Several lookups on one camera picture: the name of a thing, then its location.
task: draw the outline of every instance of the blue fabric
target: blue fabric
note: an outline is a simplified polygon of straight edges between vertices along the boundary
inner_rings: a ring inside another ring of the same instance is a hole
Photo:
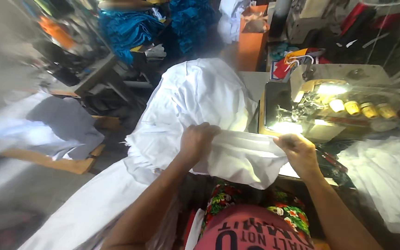
[[[170,9],[181,53],[194,54],[206,42],[209,26],[218,21],[209,0],[171,0]]]
[[[141,12],[100,11],[100,29],[120,60],[132,64],[131,48],[151,42],[164,29],[155,17]]]

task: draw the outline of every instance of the hand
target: hand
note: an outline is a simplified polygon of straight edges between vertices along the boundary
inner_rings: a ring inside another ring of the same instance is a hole
[[[214,136],[220,133],[220,128],[203,122],[200,125],[189,126],[181,136],[178,158],[193,167],[203,156],[211,151],[211,142]]]
[[[285,134],[273,138],[288,157],[291,167],[297,175],[308,181],[322,176],[317,163],[316,146],[301,134]]]

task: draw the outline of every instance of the white fabric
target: white fabric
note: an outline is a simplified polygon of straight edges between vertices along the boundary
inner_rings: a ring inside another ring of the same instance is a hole
[[[0,111],[0,150],[17,147],[53,160],[82,160],[104,139],[94,122],[77,100],[39,92]]]
[[[285,157],[269,137],[242,132],[255,107],[256,102],[248,98],[239,77],[219,59],[199,59],[171,67],[163,74],[135,131],[127,137],[129,156],[86,183],[19,250],[100,247],[119,214],[178,153],[181,134],[191,124],[210,122],[238,131],[225,131],[214,139],[211,163],[203,165],[205,173],[228,175],[231,181],[258,188],[266,186],[277,176]],[[226,154],[217,156],[219,150]],[[237,159],[243,163],[223,162]],[[176,223],[174,213],[167,216]],[[160,231],[166,234],[157,235],[154,243],[147,244],[148,249],[169,249],[171,241],[166,239],[173,237],[175,227],[163,226]]]
[[[222,16],[217,25],[217,31],[223,42],[231,44],[239,41],[240,16],[249,6],[250,0],[222,0],[219,11]]]
[[[257,189],[266,189],[287,162],[285,153],[270,136],[222,131],[212,141],[208,173]]]
[[[184,250],[194,250],[194,247],[196,247],[201,232],[203,218],[204,210],[199,208],[194,217],[194,220],[192,221],[191,230],[189,231],[189,235],[187,236],[186,246],[184,247]]]
[[[338,154],[359,192],[371,198],[387,228],[400,233],[400,135],[366,140]]]
[[[209,122],[223,130],[244,131],[255,107],[239,77],[220,59],[172,66],[163,74],[136,129],[126,137],[131,146],[129,161],[136,168],[165,169],[180,151],[185,128]],[[214,141],[221,148],[213,147],[208,164],[198,163],[192,173],[265,189],[287,162],[268,136],[223,133]]]

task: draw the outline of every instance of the sewing machine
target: sewing machine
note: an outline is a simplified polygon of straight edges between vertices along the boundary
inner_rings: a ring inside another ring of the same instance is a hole
[[[360,139],[399,124],[400,86],[378,65],[300,65],[288,83],[270,82],[259,134],[302,133],[314,143]]]

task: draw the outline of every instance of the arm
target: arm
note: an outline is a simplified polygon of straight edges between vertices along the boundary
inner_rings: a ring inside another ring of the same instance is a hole
[[[199,160],[209,153],[211,142],[220,132],[204,122],[190,126],[181,137],[181,150],[160,176],[120,217],[102,250],[145,249],[157,232],[181,181]]]
[[[381,250],[382,247],[325,181],[314,144],[296,134],[273,140],[285,151],[291,166],[307,186],[331,249]]]

